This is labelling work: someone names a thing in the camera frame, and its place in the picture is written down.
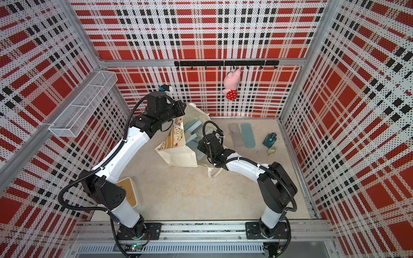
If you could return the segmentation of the grey pencil case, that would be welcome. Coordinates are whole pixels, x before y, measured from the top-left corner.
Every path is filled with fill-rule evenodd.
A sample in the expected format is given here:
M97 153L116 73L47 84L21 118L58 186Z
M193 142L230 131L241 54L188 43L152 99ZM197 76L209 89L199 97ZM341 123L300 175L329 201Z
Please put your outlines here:
M230 131L230 136L233 142L233 146L235 148L245 146L244 139L243 139L242 132L240 130L239 125L237 123L231 123L228 125L228 128Z

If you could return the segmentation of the cream floral canvas bag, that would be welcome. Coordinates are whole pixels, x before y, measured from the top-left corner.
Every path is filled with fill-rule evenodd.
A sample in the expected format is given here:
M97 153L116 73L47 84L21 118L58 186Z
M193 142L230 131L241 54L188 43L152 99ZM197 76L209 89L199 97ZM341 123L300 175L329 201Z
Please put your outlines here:
M184 136L184 127L193 119L201 120L202 125L195 131L196 139L186 143ZM156 147L156 152L163 158L169 166L177 167L204 167L208 170L208 177L216 177L222 171L216 169L209 163L205 154L197 149L198 142L202 139L202 126L209 121L207 113L196 107L195 104L189 103L185 109L185 115L173 120L165 140Z

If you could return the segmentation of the teal pencil case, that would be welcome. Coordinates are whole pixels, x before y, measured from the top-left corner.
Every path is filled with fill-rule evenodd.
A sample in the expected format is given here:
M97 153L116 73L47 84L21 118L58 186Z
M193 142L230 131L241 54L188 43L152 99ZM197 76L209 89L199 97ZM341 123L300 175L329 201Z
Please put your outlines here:
M256 140L253 134L253 128L250 123L241 123L241 132L243 136L244 146L246 148L255 148Z

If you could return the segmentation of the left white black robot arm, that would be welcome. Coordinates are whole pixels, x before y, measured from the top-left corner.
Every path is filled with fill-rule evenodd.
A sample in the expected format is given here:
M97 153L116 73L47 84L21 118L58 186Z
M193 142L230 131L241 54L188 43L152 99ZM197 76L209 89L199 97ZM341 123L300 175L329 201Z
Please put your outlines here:
M79 178L65 186L58 194L59 204L73 211L102 211L119 225L120 240L144 239L145 220L128 202L126 190L117 182L130 160L158 132L166 122L185 114L186 104L172 99L173 88L160 86L158 91L145 95L133 107L126 119L123 137L115 148L92 170L83 170ZM64 195L81 184L87 195L98 205L91 207L68 204Z

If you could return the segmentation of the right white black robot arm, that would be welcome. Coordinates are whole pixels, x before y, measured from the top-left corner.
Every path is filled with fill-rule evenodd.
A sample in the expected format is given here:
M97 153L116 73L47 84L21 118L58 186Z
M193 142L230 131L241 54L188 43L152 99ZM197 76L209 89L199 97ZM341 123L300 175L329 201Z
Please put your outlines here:
M281 164L262 164L242 157L224 147L223 141L223 131L209 120L202 126L202 140L197 149L207 156L214 167L241 174L258 184L266 204L258 222L259 232L264 238L274 238L281 225L288 225L286 214L297 211L294 199L297 187Z

